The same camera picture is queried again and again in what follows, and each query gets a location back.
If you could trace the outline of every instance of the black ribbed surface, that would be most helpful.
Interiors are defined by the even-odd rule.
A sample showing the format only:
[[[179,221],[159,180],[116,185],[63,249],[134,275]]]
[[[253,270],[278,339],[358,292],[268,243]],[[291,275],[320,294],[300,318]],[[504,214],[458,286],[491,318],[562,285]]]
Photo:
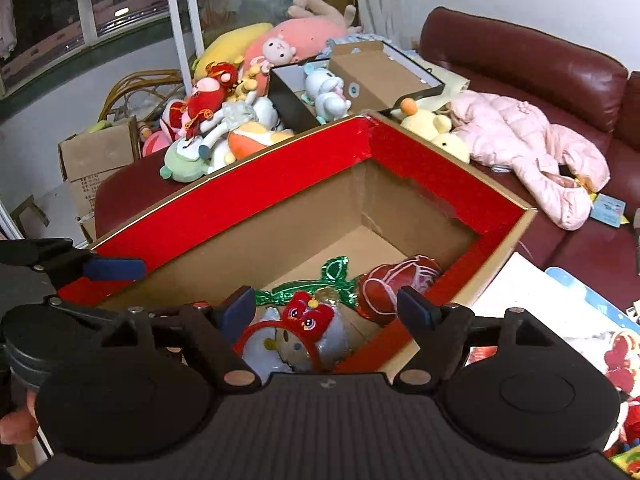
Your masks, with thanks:
[[[331,378],[281,374],[256,394],[225,399],[212,423],[169,455],[142,463],[95,465],[58,454],[30,476],[62,478],[606,480],[627,476],[597,454],[548,464],[492,456],[455,433],[430,398],[399,394],[380,374]]]

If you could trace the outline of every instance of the metal bolt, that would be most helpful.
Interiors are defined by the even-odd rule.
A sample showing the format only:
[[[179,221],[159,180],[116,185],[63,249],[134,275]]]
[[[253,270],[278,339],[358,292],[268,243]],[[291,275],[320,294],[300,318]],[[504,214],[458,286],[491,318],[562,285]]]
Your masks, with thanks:
[[[412,368],[411,370],[405,370],[400,374],[400,380],[404,384],[410,384],[412,386],[423,386],[431,381],[431,374],[424,370],[418,370]]]
[[[249,370],[231,370],[225,374],[225,383],[230,386],[248,386],[255,381],[255,374]]]

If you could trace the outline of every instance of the red cardboard box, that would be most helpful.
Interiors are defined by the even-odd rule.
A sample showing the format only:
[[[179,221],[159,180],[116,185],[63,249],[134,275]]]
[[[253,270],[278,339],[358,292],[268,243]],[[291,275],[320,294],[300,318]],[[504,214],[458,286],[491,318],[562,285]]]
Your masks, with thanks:
[[[206,300],[238,286],[314,279],[346,255],[350,276],[412,254],[445,270],[436,304],[472,304],[535,209],[431,144],[371,112],[316,128],[223,168],[143,212],[93,248],[142,258],[137,283],[78,280],[69,301],[111,310]],[[362,320],[369,340],[335,371],[393,376],[417,346],[398,320]]]

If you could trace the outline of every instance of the round sticker on box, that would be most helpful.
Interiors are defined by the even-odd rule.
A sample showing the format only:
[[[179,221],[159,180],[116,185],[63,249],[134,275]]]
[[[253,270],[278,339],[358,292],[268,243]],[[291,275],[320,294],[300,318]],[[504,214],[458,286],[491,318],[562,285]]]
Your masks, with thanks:
[[[351,83],[347,92],[353,98],[358,97],[360,95],[360,85],[358,83]]]

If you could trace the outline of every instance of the wooden stool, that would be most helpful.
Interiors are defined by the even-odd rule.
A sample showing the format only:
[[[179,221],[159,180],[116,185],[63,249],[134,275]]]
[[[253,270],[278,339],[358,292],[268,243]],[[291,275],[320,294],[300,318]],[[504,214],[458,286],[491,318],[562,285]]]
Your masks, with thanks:
[[[20,220],[20,215],[24,213],[26,209],[31,209],[31,211],[33,211],[33,213],[44,224],[44,227],[47,227],[49,225],[49,219],[47,218],[47,215],[45,215],[44,211],[36,205],[33,199],[33,195],[29,195],[29,197],[24,202],[22,202],[17,208],[11,211],[11,218],[18,227],[18,230],[22,233],[22,236],[24,236],[25,238],[27,237],[27,233],[24,232],[24,227],[22,225],[22,221]]]

